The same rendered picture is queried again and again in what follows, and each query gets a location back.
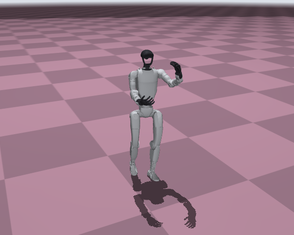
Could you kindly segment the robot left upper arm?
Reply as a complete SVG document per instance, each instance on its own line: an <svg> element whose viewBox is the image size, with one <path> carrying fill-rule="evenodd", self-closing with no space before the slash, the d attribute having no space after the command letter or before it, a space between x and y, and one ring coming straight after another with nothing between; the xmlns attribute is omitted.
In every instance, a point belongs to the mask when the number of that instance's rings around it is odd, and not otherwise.
<svg viewBox="0 0 294 235"><path fill-rule="evenodd" d="M172 83L174 79L171 80L171 78L165 73L163 69L158 69L158 78L163 79L170 88L175 87Z"/></svg>

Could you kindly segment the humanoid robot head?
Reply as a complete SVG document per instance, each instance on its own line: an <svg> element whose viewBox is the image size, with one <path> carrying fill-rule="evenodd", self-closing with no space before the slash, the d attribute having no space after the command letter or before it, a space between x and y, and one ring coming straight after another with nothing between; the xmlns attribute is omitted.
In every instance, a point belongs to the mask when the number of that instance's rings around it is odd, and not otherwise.
<svg viewBox="0 0 294 235"><path fill-rule="evenodd" d="M145 69L143 69L143 70L146 70L146 71L149 71L149 70L151 70L149 67L150 67L150 65L152 64L152 62L153 62L153 57L154 57L154 55L153 55L153 53L150 51L150 50L143 50L142 51L142 53L141 53L141 57L142 57L142 60L143 60L143 63L144 63L144 68ZM144 58L145 59L148 59L148 58L151 58L151 63L150 64L146 64L145 63L145 61L144 61Z"/></svg>

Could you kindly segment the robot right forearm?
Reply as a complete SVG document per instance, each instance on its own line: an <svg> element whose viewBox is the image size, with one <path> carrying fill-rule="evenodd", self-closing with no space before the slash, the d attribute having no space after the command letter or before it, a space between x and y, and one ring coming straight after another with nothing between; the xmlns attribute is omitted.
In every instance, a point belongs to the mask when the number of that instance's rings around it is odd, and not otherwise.
<svg viewBox="0 0 294 235"><path fill-rule="evenodd" d="M137 93L133 93L132 90L130 91L130 96L131 96L131 98L132 98L135 102L136 102L137 99L141 99L141 98L139 97L139 95L138 95ZM138 106L140 106L138 102L136 102L136 104L137 104Z"/></svg>

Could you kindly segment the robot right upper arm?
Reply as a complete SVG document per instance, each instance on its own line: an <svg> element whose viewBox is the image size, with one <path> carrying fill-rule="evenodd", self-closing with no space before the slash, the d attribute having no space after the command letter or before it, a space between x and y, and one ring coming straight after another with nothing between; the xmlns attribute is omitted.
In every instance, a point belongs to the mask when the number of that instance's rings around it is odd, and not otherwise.
<svg viewBox="0 0 294 235"><path fill-rule="evenodd" d="M139 94L138 90L136 90L136 79L137 78L137 74L138 71L132 71L129 75L128 75L128 79L129 79L129 87L130 87L130 91L132 90L133 93L137 93Z"/></svg>

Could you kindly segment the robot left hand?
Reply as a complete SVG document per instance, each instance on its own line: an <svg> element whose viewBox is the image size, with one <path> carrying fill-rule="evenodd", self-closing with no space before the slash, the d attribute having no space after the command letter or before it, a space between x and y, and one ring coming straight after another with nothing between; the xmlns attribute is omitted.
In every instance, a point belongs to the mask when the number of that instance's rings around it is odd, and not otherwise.
<svg viewBox="0 0 294 235"><path fill-rule="evenodd" d="M174 62L174 61L171 61L170 64L174 67L175 69L175 75L178 75L179 76L179 79L182 78L182 72L181 72L181 67L178 63Z"/></svg>

